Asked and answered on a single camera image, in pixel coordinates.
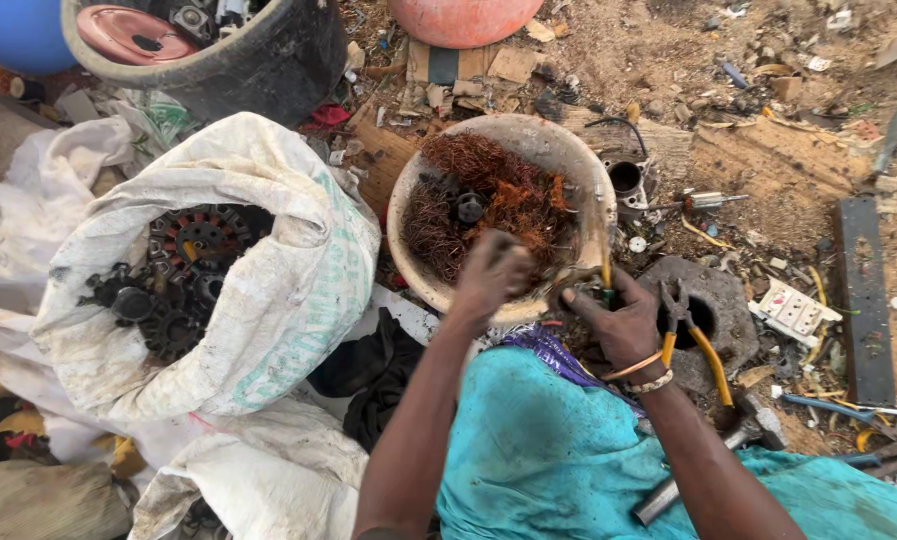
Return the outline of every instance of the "black rubber tub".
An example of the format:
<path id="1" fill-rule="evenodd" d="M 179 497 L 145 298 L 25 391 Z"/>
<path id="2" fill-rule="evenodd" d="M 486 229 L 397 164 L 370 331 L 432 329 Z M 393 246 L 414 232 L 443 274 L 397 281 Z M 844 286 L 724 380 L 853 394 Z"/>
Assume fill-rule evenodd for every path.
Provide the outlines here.
<path id="1" fill-rule="evenodd" d="M 159 90 L 196 116 L 242 111 L 292 126 L 315 110 L 342 77 L 346 33 L 336 0 L 271 0 L 237 33 L 163 65 L 115 63 L 79 35 L 82 8 L 114 4 L 167 18 L 166 0 L 61 0 L 61 30 L 83 68 L 127 89 Z"/>

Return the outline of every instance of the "beige plastic bowl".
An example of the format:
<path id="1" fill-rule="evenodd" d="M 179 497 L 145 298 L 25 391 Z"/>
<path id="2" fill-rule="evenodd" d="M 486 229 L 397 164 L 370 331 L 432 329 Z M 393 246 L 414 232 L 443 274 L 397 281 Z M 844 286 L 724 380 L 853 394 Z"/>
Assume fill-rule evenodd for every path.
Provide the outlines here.
<path id="1" fill-rule="evenodd" d="M 524 156 L 528 161 L 546 171 L 565 175 L 565 183 L 579 188 L 576 204 L 580 222 L 578 259 L 575 266 L 590 268 L 601 264 L 599 249 L 599 209 L 595 197 L 596 185 L 600 186 L 603 200 L 600 212 L 605 213 L 606 224 L 616 221 L 616 196 L 605 167 L 599 157 L 581 139 L 567 129 L 552 122 L 525 114 L 490 114 L 470 118 L 445 130 L 447 134 L 466 131 L 498 141 L 506 150 Z M 398 272 L 405 277 L 408 287 L 432 308 L 448 313 L 455 289 L 426 268 L 408 251 L 403 234 L 403 215 L 408 207 L 408 196 L 423 172 L 437 173 L 428 166 L 421 152 L 412 155 L 392 190 L 388 209 L 388 242 L 392 259 Z M 547 309 L 544 290 L 539 287 L 518 300 L 510 301 L 491 319 L 492 326 L 504 327 L 534 321 Z"/>

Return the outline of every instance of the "tangled copper wire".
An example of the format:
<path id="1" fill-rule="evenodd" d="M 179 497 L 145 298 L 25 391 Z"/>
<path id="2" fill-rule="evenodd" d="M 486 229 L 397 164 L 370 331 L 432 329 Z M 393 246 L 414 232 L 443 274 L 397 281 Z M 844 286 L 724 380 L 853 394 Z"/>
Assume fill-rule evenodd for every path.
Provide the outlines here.
<path id="1" fill-rule="evenodd" d="M 422 156 L 457 184 L 488 201 L 482 218 L 465 227 L 452 216 L 454 188 L 444 178 L 422 175 L 409 195 L 403 217 L 409 251 L 447 283 L 458 278 L 466 254 L 487 228 L 521 240 L 537 264 L 533 282 L 556 262 L 555 241 L 572 227 L 562 193 L 565 178 L 509 152 L 477 133 L 443 134 L 421 146 Z M 571 250 L 559 250 L 571 255 Z"/>

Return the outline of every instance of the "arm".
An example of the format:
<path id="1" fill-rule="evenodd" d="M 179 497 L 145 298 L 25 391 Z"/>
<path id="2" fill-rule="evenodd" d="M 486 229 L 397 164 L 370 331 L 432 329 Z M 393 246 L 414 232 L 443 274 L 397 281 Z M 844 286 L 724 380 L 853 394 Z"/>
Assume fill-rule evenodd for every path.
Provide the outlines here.
<path id="1" fill-rule="evenodd" d="M 421 356 L 405 394 L 371 453 L 353 537 L 385 528 L 425 536 L 442 481 L 462 362 L 492 315 L 525 287 L 528 251 L 486 230 L 465 264 L 452 308 Z"/>
<path id="2" fill-rule="evenodd" d="M 615 369 L 622 370 L 656 352 L 655 298 L 616 268 L 615 291 L 625 307 L 610 312 L 573 289 L 562 300 L 585 319 Z M 644 385 L 666 374 L 656 360 L 629 376 Z M 801 529 L 766 486 L 743 467 L 719 434 L 675 385 L 641 394 L 652 427 L 672 466 L 675 484 L 700 538 L 805 538 Z"/>

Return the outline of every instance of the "hammer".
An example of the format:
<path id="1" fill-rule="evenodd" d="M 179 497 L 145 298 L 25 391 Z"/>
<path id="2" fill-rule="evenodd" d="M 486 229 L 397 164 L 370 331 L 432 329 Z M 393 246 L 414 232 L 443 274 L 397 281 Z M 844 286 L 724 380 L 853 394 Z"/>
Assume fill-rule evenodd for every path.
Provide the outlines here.
<path id="1" fill-rule="evenodd" d="M 762 446 L 769 450 L 783 450 L 788 446 L 779 417 L 762 404 L 755 392 L 745 390 L 736 399 L 745 416 L 734 429 L 722 436 L 722 442 L 729 450 L 735 451 L 743 444 L 759 439 Z M 679 487 L 675 485 L 675 477 L 669 476 L 632 511 L 635 518 L 648 527 L 678 500 Z"/>

